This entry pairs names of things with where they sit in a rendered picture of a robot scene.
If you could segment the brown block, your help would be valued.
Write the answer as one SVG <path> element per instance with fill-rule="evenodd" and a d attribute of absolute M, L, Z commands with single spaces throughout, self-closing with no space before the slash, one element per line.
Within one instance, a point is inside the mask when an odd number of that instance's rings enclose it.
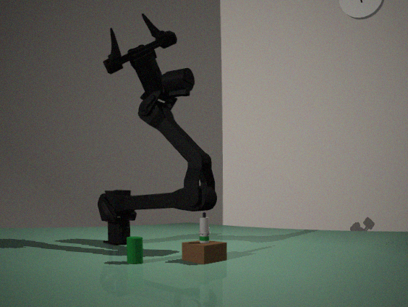
<path fill-rule="evenodd" d="M 212 264 L 227 260 L 226 242 L 209 240 L 209 243 L 200 241 L 182 242 L 182 260 L 196 264 Z"/>

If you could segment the white marker with green band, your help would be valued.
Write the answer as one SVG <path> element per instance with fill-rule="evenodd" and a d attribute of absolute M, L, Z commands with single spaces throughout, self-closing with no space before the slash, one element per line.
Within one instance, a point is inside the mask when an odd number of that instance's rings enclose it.
<path fill-rule="evenodd" d="M 209 217 L 203 212 L 203 217 L 200 217 L 200 243 L 209 243 Z"/>

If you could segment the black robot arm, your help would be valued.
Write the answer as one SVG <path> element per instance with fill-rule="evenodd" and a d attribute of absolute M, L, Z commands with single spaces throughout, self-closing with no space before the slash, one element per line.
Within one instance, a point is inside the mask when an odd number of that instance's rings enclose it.
<path fill-rule="evenodd" d="M 206 211 L 216 205 L 215 180 L 211 158 L 176 123 L 171 108 L 178 96 L 189 96 L 195 84 L 189 68 L 168 71 L 141 81 L 144 94 L 138 115 L 175 147 L 187 161 L 184 188 L 173 193 L 130 195 L 130 190 L 105 190 L 98 200 L 101 221 L 108 222 L 109 245 L 126 245 L 130 237 L 130 221 L 135 221 L 139 209 L 176 208 L 185 211 Z M 157 101 L 161 99 L 165 103 Z M 200 180 L 200 186 L 199 186 Z M 120 218 L 119 218 L 120 217 Z"/>

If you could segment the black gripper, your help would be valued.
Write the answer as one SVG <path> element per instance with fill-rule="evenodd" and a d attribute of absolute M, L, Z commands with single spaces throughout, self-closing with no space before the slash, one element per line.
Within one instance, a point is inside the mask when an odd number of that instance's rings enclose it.
<path fill-rule="evenodd" d="M 112 75 L 113 73 L 123 69 L 122 64 L 128 62 L 129 60 L 132 61 L 132 64 L 135 68 L 135 71 L 137 72 L 137 76 L 139 77 L 140 81 L 150 80 L 161 73 L 152 50 L 157 49 L 158 47 L 164 49 L 168 46 L 173 46 L 177 43 L 177 37 L 175 33 L 171 31 L 164 32 L 157 29 L 154 24 L 145 16 L 145 14 L 142 14 L 142 16 L 143 20 L 150 30 L 151 35 L 156 38 L 156 40 L 124 56 L 121 56 L 118 43 L 116 42 L 117 39 L 114 35 L 115 33 L 112 28 L 110 28 L 111 54 L 108 55 L 108 59 L 103 61 L 107 73 Z M 133 54 L 135 55 L 133 56 Z"/>

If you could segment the green marker cap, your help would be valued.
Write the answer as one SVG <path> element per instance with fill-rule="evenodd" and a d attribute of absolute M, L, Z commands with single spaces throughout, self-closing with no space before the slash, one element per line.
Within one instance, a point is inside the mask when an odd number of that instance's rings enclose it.
<path fill-rule="evenodd" d="M 127 263 L 143 264 L 143 238 L 127 237 Z"/>

